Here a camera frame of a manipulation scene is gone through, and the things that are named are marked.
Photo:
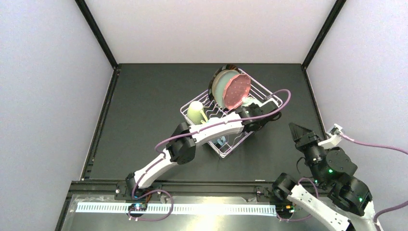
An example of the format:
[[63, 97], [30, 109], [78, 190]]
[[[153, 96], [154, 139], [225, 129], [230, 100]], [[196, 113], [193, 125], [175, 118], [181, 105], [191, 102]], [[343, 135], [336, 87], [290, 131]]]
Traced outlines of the white wire dish rack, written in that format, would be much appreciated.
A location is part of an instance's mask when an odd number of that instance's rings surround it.
[[208, 144], [224, 158], [266, 123], [277, 120], [287, 103], [242, 69], [227, 65], [179, 111], [195, 145]]

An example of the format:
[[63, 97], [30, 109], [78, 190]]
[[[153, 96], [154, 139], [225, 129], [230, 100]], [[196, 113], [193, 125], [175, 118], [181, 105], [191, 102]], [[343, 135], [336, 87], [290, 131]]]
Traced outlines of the pink dotted plate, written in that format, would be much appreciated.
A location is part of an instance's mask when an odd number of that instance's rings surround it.
[[251, 77], [247, 74], [233, 76], [226, 84], [222, 99], [224, 107], [232, 110], [242, 105], [243, 99], [249, 95]]

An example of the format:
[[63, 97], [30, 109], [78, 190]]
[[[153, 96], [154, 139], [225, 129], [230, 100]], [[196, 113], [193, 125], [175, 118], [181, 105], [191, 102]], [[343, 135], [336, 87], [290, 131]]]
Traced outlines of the light blue mug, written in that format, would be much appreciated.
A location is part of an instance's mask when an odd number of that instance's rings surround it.
[[222, 118], [210, 118], [205, 125], [204, 133], [209, 143], [217, 144], [217, 140], [226, 135], [226, 124]]

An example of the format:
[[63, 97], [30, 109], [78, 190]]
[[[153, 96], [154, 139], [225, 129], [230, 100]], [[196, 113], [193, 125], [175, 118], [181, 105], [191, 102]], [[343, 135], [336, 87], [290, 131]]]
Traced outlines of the green flower plate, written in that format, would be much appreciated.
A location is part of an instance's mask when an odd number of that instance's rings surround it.
[[222, 70], [219, 74], [216, 75], [212, 85], [212, 94], [214, 96], [214, 100], [218, 104], [219, 107], [225, 108], [224, 100], [223, 100], [223, 92], [227, 85], [227, 83], [239, 72], [236, 70]]

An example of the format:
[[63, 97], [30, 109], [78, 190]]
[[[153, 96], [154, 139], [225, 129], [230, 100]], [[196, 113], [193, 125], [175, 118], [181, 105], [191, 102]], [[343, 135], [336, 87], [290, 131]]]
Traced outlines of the cream mug green handle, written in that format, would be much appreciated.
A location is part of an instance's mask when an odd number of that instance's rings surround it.
[[193, 125], [206, 123], [208, 118], [204, 112], [204, 105], [200, 101], [191, 102], [187, 110], [187, 118]]

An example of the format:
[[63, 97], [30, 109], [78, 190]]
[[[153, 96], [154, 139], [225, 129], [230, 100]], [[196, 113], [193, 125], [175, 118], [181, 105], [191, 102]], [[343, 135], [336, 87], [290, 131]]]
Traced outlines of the green glazed small bowl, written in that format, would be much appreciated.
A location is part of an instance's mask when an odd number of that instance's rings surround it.
[[245, 99], [243, 99], [242, 100], [242, 107], [247, 107], [247, 106], [250, 106], [251, 104], [253, 104], [253, 103], [257, 103], [257, 99], [256, 98], [253, 98], [253, 97], [247, 97], [247, 98], [245, 98]]

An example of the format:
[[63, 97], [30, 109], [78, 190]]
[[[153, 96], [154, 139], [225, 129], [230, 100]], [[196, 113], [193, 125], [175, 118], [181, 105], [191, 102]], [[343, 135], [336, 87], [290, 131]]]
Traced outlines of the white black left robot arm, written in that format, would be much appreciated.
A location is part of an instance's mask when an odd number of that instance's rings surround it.
[[260, 130], [266, 123], [274, 120], [280, 111], [281, 108], [273, 102], [267, 102], [263, 106], [253, 103], [201, 125], [179, 124], [170, 138], [156, 145], [158, 156], [144, 168], [127, 176], [129, 195], [132, 199], [139, 197], [140, 193], [144, 193], [159, 176], [172, 167], [192, 161], [197, 147], [222, 136]]

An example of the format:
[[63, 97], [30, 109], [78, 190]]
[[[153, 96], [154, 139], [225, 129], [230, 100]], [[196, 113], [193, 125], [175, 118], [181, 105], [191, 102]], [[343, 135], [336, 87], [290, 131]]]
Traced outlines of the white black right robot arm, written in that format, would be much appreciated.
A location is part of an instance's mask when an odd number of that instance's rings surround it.
[[303, 153], [316, 189], [327, 191], [331, 204], [321, 201], [286, 173], [272, 184], [272, 192], [281, 201], [300, 206], [331, 231], [381, 231], [375, 219], [372, 194], [368, 186], [354, 176], [357, 165], [338, 146], [344, 138], [342, 127], [335, 124], [322, 140], [308, 128], [290, 123], [295, 147]]

